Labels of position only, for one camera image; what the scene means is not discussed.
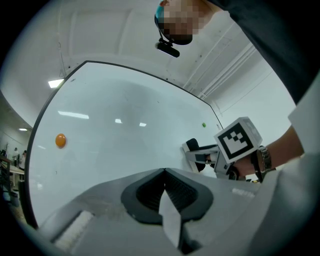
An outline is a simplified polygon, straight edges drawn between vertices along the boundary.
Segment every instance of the white sleeve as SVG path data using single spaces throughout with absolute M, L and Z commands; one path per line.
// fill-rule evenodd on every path
M 304 94 L 289 120 L 305 153 L 320 153 L 320 72 Z

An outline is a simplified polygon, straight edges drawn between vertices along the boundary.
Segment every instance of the watch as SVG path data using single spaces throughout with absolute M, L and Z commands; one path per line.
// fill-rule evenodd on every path
M 261 172 L 264 173 L 270 171 L 272 163 L 268 149 L 265 146 L 260 146 L 258 150 L 260 151 L 262 156 L 263 170 L 261 170 Z

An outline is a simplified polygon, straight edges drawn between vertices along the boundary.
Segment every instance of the hand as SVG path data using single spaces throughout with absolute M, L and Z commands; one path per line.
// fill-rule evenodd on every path
M 260 170 L 262 170 L 263 169 L 262 156 L 260 151 L 257 151 L 257 157 L 258 157 Z M 233 164 L 233 166 L 237 168 L 240 177 L 244 177 L 246 175 L 251 175 L 256 173 L 254 165 L 251 163 L 251 154 L 246 155 L 245 157 L 237 160 Z

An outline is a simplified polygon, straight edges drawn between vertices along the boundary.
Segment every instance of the white cube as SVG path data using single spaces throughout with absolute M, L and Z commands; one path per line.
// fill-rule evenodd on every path
M 262 142 L 249 117 L 239 117 L 214 138 L 228 164 L 256 151 Z

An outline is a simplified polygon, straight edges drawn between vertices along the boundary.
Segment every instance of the dark sleeve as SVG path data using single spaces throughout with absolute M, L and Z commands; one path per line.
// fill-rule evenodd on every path
M 320 68 L 320 14 L 292 1 L 233 1 L 228 11 L 297 104 Z

